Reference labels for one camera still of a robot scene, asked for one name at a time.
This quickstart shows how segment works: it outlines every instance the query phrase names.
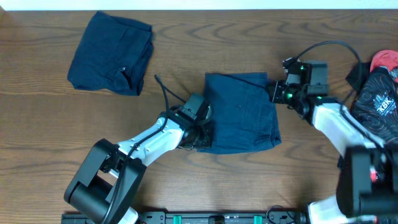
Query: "navy blue pants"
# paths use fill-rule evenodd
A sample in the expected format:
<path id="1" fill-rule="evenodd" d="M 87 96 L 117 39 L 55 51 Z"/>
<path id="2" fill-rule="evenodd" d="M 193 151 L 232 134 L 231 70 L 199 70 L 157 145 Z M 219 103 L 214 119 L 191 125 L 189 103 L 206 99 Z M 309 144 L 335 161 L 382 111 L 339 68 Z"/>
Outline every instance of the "navy blue pants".
<path id="1" fill-rule="evenodd" d="M 68 80 L 79 90 L 107 88 L 137 96 L 153 50 L 152 26 L 97 12 L 81 38 Z"/>
<path id="2" fill-rule="evenodd" d="M 256 152 L 281 143 L 267 82 L 266 73 L 206 74 L 203 95 L 213 107 L 214 133 L 211 148 L 199 152 Z"/>

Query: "cable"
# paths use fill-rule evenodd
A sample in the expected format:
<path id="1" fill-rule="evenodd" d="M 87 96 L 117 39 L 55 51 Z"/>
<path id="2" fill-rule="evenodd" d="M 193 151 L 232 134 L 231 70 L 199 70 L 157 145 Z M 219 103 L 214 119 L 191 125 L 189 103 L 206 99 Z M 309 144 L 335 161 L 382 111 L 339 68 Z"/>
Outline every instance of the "cable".
<path id="1" fill-rule="evenodd" d="M 305 89 L 308 88 L 309 85 L 310 85 L 309 83 L 306 83 L 306 84 L 304 84 L 303 87 L 301 88 L 301 91 L 300 91 L 300 101 L 301 101 L 301 102 L 304 100 Z"/>
<path id="2" fill-rule="evenodd" d="M 290 223 L 288 223 L 288 224 L 293 224 L 293 223 L 295 222 L 295 217 L 293 217 L 291 214 L 289 214 L 289 212 L 287 211 L 287 209 L 286 209 L 285 207 L 281 206 L 281 205 L 273 205 L 273 206 L 271 206 L 271 208 L 269 208 L 269 209 L 267 210 L 267 212 L 266 212 L 266 218 L 268 218 L 268 220 L 269 220 L 270 222 L 272 222 L 273 224 L 275 224 L 275 222 L 273 222 L 273 221 L 269 218 L 269 214 L 268 214 L 268 213 L 269 213 L 272 209 L 274 209 L 274 208 L 281 208 L 281 209 L 285 210 L 287 216 L 293 220 L 292 222 L 290 222 Z"/>
<path id="3" fill-rule="evenodd" d="M 356 59 L 358 60 L 358 80 L 359 80 L 359 81 L 362 80 L 362 61 L 361 61 L 361 59 L 360 59 L 358 53 L 355 51 L 355 49 L 354 49 L 352 46 L 350 46 L 350 45 L 347 44 L 346 42 L 339 41 L 339 40 L 328 40 L 328 41 L 324 41 L 324 42 L 320 42 L 320 43 L 317 43 L 317 44 L 312 45 L 311 47 L 305 49 L 303 52 L 299 53 L 299 54 L 294 58 L 294 60 L 288 65 L 288 67 L 289 67 L 291 64 L 293 64 L 294 62 L 296 62 L 302 55 L 304 55 L 304 54 L 307 53 L 308 51 L 314 49 L 315 47 L 319 47 L 319 46 L 326 45 L 326 44 L 339 44 L 339 45 L 342 45 L 342 46 L 348 48 L 348 49 L 354 54 L 354 56 L 356 57 Z"/>
<path id="4" fill-rule="evenodd" d="M 131 154 L 132 154 L 144 141 L 146 141 L 146 140 L 148 140 L 149 138 L 155 136 L 155 134 L 161 132 L 161 131 L 165 128 L 165 126 L 166 126 L 166 124 L 167 124 L 167 120 L 169 119 L 169 99 L 167 98 L 166 87 L 163 85 L 162 81 L 160 80 L 160 78 L 159 78 L 157 75 L 155 75 L 155 79 L 156 79 L 156 81 L 160 84 L 160 86 L 162 87 L 163 96 L 164 96 L 164 100 L 165 100 L 165 104 L 166 104 L 166 117 L 165 117 L 164 123 L 163 123 L 162 127 L 160 127 L 158 130 L 154 131 L 152 134 L 149 134 L 148 136 L 142 138 L 140 141 L 138 141 L 137 143 L 135 143 L 135 144 L 133 145 L 133 147 L 131 148 L 131 150 L 129 151 L 129 153 L 127 154 L 127 156 L 126 156 L 126 158 L 125 158 L 125 161 L 123 162 L 122 168 L 121 168 L 121 170 L 120 170 L 120 172 L 119 172 L 118 180 L 117 180 L 116 183 L 115 183 L 114 191 L 113 191 L 113 194 L 112 194 L 112 199 L 111 199 L 111 201 L 110 201 L 110 203 L 109 203 L 109 207 L 108 207 L 108 209 L 107 209 L 107 211 L 106 211 L 106 213 L 105 213 L 105 216 L 104 216 L 104 218 L 103 218 L 103 221 L 101 222 L 102 224 L 105 224 L 105 223 L 108 222 L 109 214 L 111 213 L 111 210 L 112 210 L 113 207 L 114 207 L 114 203 L 115 203 L 115 201 L 116 201 L 116 199 L 117 199 L 117 197 L 118 197 L 118 192 L 119 192 L 119 189 L 120 189 L 120 184 L 121 184 L 121 181 L 122 181 L 122 179 L 123 179 L 123 177 L 124 177 L 124 173 L 125 173 L 125 171 L 126 171 L 127 163 L 130 161 L 129 158 L 131 157 Z"/>
<path id="5" fill-rule="evenodd" d="M 208 116 L 207 118 L 205 118 L 203 120 L 200 120 L 200 121 L 197 121 L 195 123 L 195 125 L 196 126 L 203 126 L 203 125 L 205 125 L 205 124 L 207 124 L 207 123 L 209 123 L 211 121 L 211 119 L 213 118 L 213 107 L 212 107 L 211 103 L 209 103 L 209 106 L 208 106 L 207 116 Z"/>
<path id="6" fill-rule="evenodd" d="M 174 105 L 172 107 L 170 107 L 170 111 L 175 111 L 177 109 L 180 109 L 181 107 L 183 107 L 182 105 Z"/>
<path id="7" fill-rule="evenodd" d="M 232 79 L 235 79 L 235 80 L 239 80 L 239 81 L 241 81 L 241 82 L 245 82 L 245 83 L 247 83 L 247 84 L 254 85 L 254 86 L 259 87 L 259 88 L 263 88 L 263 89 L 266 89 L 266 88 L 267 88 L 266 86 L 257 85 L 257 84 L 251 83 L 251 82 L 249 82 L 249 81 L 242 80 L 242 79 L 240 79 L 240 78 L 236 78 L 236 77 L 234 77 L 234 76 L 232 76 L 232 75 L 228 75 L 228 74 L 219 74 L 219 75 L 224 76 L 224 77 L 229 77 L 229 78 L 232 78 Z"/>
<path id="8" fill-rule="evenodd" d="M 187 101 L 185 101 L 185 100 L 183 100 L 181 97 L 179 97 L 177 94 L 175 94 L 175 93 L 173 93 L 171 90 L 169 90 L 165 85 L 163 85 L 163 83 L 161 83 L 161 82 L 159 82 L 160 80 L 158 80 L 157 78 L 156 78 L 156 81 L 161 85 L 161 86 L 163 86 L 163 88 L 167 91 L 167 92 L 169 92 L 171 95 L 173 95 L 174 97 L 176 97 L 177 99 L 179 99 L 181 102 L 183 102 L 183 103 L 186 103 Z"/>

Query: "green connector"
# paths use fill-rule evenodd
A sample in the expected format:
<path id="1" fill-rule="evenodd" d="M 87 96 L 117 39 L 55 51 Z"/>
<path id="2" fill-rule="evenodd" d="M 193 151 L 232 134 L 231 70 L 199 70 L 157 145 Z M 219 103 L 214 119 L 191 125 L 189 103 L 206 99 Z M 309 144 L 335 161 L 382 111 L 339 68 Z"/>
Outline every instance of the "green connector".
<path id="1" fill-rule="evenodd" d="M 173 224 L 182 224 L 182 217 L 181 215 L 173 216 Z"/>
<path id="2" fill-rule="evenodd" d="M 254 224 L 262 224 L 262 216 L 255 215 L 254 216 Z"/>

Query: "printed logo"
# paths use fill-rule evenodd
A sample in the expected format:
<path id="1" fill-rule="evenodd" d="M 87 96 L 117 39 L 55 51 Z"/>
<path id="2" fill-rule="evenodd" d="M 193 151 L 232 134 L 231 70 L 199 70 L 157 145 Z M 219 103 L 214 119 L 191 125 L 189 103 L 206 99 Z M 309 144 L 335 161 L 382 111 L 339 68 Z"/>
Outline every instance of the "printed logo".
<path id="1" fill-rule="evenodd" d="M 395 101 L 387 94 L 387 92 L 384 92 L 382 96 L 376 95 L 373 102 L 374 109 L 383 116 L 389 113 L 392 114 L 392 111 L 397 108 Z"/>

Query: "red object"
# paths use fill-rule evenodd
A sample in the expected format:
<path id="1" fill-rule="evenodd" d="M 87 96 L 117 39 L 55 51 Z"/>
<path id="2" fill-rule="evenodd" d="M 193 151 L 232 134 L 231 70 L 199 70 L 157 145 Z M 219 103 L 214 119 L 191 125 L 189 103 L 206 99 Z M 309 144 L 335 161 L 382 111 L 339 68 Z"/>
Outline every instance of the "red object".
<path id="1" fill-rule="evenodd" d="M 375 183 L 375 181 L 377 181 L 377 171 L 371 170 L 371 180 L 372 183 Z"/>
<path id="2" fill-rule="evenodd" d="M 377 67 L 386 67 L 388 72 L 391 72 L 393 69 L 398 67 L 398 52 L 393 50 L 382 50 L 373 56 L 371 62 L 372 72 Z"/>

